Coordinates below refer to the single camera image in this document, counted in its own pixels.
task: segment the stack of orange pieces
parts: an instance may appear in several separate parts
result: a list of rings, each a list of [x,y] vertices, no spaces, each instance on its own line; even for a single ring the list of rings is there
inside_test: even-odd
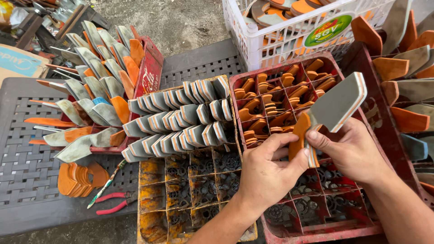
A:
[[[90,182],[88,174],[93,175]],[[93,161],[87,167],[74,162],[60,165],[57,187],[62,195],[69,197],[87,197],[93,188],[102,187],[109,174],[97,162]]]

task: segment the red plastic crate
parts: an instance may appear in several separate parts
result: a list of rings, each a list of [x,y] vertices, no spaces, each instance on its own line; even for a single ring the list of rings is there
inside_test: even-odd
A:
[[[381,88],[381,78],[377,75],[372,59],[366,45],[354,42],[341,60],[342,73],[349,75],[352,72],[362,72],[365,77],[368,95],[361,108],[369,121],[370,127],[378,138],[385,154],[389,158],[393,169],[398,176],[423,199],[428,207],[434,207],[434,197],[427,193],[419,183],[413,164],[410,161],[400,132],[397,130],[395,119],[386,102]],[[398,102],[393,106],[406,107],[420,102]],[[414,136],[426,132],[409,133]]]
[[[268,75],[267,82],[276,82],[276,85],[282,85],[280,76],[287,72],[294,64],[300,66],[296,79],[301,79],[302,75],[306,74],[304,67],[316,59],[321,59],[324,62],[324,66],[318,69],[318,73],[330,73],[335,77],[337,82],[344,79],[338,65],[329,52],[315,53],[307,57],[300,57],[272,67],[239,74],[230,78],[235,117],[244,150],[256,147],[258,142],[261,141],[246,146],[243,131],[247,130],[256,120],[241,122],[238,110],[250,99],[236,100],[233,90],[241,88],[242,84],[249,78],[256,79],[256,76],[260,73]],[[308,78],[307,81],[309,91],[307,92],[308,96],[303,98],[305,100],[312,94],[317,97],[315,87],[321,82],[321,80],[310,81]],[[287,94],[297,87],[296,85],[285,88],[283,91],[280,90],[272,93],[283,92]],[[294,110],[288,104],[286,108],[287,111],[293,113],[294,119],[291,124],[295,124],[295,113],[309,107]],[[267,119],[267,123],[269,119],[273,119],[274,117],[275,115],[264,116]],[[364,122],[383,158],[390,165],[362,110],[359,108],[353,117]],[[303,173],[297,185],[291,189],[287,196],[261,215],[267,243],[312,243],[383,232],[374,210],[367,203],[368,199],[366,198],[366,194],[363,194],[361,186],[349,178],[342,176],[328,155],[323,154],[319,158],[319,164],[321,167],[310,168]],[[333,176],[325,179],[325,172],[332,172]],[[338,202],[342,202],[342,206],[337,205],[336,203]]]
[[[163,69],[164,57],[160,53],[158,48],[148,36],[142,36],[141,39],[143,44],[143,50],[145,51],[145,58],[141,61],[140,64],[140,72],[134,92],[134,98],[140,97],[145,93],[158,90],[160,88],[161,71]],[[73,96],[68,96],[68,100],[71,102],[75,102]],[[137,119],[138,117],[140,117],[140,115],[130,112],[129,121]],[[60,120],[68,122],[71,121],[64,113],[61,114]],[[108,127],[116,127],[122,129],[122,126],[100,126],[94,123],[94,125],[92,125],[91,133],[98,133],[99,131],[104,130]],[[120,146],[110,148],[90,147],[90,151],[94,154],[121,154],[121,152],[125,148],[127,148],[129,144],[137,141],[138,139],[139,138],[137,137],[126,136],[125,140]],[[53,150],[61,150],[62,148],[64,147],[52,147]]]

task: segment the dark gray table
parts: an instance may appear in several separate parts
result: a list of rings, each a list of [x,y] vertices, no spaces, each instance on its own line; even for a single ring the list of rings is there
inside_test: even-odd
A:
[[[217,75],[244,72],[230,39],[204,46],[164,60],[160,89],[182,85]],[[33,129],[23,120],[31,117],[58,118],[55,109],[31,105],[30,99],[56,102],[66,95],[45,87],[33,78],[8,78],[0,89],[0,236],[12,235],[96,218],[108,218],[137,211],[137,203],[121,211],[98,216],[95,211],[109,209],[119,203],[115,198],[87,205],[98,190],[86,198],[69,198],[59,194],[57,177],[60,161],[46,145],[29,145],[45,133]],[[111,174],[122,160],[121,155],[90,155],[83,163],[96,160]],[[138,163],[126,165],[104,194],[136,191]]]

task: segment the white plastic crate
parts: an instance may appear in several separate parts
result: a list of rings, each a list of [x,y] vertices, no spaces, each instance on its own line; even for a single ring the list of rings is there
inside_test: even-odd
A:
[[[242,15],[253,0],[222,1],[226,29],[231,31],[232,41],[247,70],[252,71],[324,50],[330,51],[339,60],[354,40],[349,22],[361,15],[374,29],[380,29],[395,0],[338,0],[261,30],[256,24],[246,25]],[[321,27],[331,20],[337,21],[338,26],[334,26],[336,33],[328,37],[333,33],[333,26],[330,29]]]

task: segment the metal tool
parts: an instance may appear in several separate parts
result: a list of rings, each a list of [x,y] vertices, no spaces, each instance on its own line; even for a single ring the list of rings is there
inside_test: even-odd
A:
[[[126,198],[126,200],[114,208],[106,209],[106,210],[98,210],[96,212],[96,214],[98,214],[98,215],[113,214],[113,213],[123,209],[125,206],[128,206],[131,203],[137,201],[138,193],[137,193],[137,191],[133,192],[132,194],[129,191],[127,191],[125,193],[115,192],[115,193],[108,194],[107,196],[100,197],[95,202],[102,202],[102,201],[105,201],[105,200],[108,200],[111,198]]]
[[[113,179],[115,178],[116,173],[121,170],[122,168],[124,168],[125,164],[127,163],[126,160],[122,160],[118,166],[115,169],[115,172],[113,172],[113,174],[110,176],[110,179],[108,179],[108,181],[106,182],[106,184],[102,187],[102,189],[98,192],[98,194],[96,194],[96,196],[92,199],[92,201],[89,203],[89,205],[87,206],[87,208],[89,209],[96,201],[96,199],[98,199],[102,193],[105,191],[105,189],[113,182]]]

